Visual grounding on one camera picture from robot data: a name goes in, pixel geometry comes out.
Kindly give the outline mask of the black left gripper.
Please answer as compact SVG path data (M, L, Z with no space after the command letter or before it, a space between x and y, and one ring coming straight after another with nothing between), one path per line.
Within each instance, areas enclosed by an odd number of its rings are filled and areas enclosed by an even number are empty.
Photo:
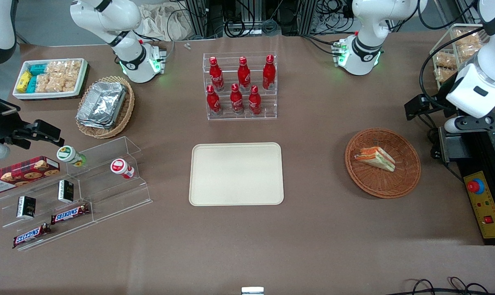
M425 95L417 95L415 97L416 102L405 103L404 111L406 120L413 120L417 115L425 113L427 109L430 109L429 114L442 111L445 118L455 115L462 115L462 112L446 99L446 96L450 93L452 86L455 84L455 79L456 77L448 78L439 90L431 95L431 99L436 101L439 106L435 103L431 103Z

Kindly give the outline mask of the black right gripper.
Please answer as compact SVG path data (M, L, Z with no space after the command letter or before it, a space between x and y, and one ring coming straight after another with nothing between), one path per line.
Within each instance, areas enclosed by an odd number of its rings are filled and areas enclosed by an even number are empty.
M44 141L58 147L65 145L60 137L61 130L43 120L29 124L19 116L19 107L0 99L0 144L15 145L21 149L30 149L31 143L25 137L17 138L17 132L27 131L32 141Z

